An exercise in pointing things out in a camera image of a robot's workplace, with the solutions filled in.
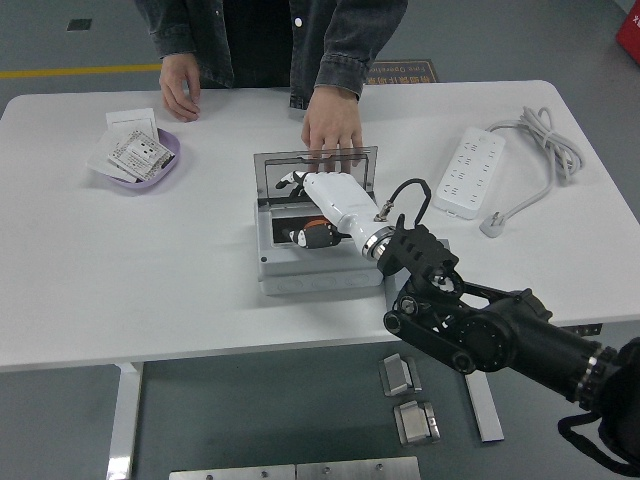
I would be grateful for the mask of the person's right hand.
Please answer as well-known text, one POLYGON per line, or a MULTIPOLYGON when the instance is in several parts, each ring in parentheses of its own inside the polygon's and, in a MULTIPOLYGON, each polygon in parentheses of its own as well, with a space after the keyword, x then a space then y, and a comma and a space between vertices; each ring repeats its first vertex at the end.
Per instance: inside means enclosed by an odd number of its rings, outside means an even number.
POLYGON ((193 53, 165 56, 159 85, 164 108, 169 114, 183 122, 199 118, 200 70, 193 53))

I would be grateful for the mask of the person's left hand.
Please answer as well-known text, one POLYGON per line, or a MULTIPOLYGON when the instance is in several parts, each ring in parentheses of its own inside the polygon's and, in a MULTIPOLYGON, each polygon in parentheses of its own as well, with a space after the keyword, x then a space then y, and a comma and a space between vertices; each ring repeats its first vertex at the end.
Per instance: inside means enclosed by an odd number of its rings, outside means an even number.
POLYGON ((315 87, 304 116, 301 139, 312 152, 361 148, 357 95, 336 86, 315 87))

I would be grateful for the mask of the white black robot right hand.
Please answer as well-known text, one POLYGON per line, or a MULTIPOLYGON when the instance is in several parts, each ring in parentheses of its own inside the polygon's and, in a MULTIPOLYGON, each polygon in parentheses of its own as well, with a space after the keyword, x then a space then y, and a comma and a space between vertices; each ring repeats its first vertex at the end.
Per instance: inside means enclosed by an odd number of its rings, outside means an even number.
POLYGON ((378 259, 374 250, 388 243, 394 228, 377 220, 380 208, 348 173, 292 171, 276 183, 276 189, 300 186, 339 233, 350 235, 363 257, 378 259))

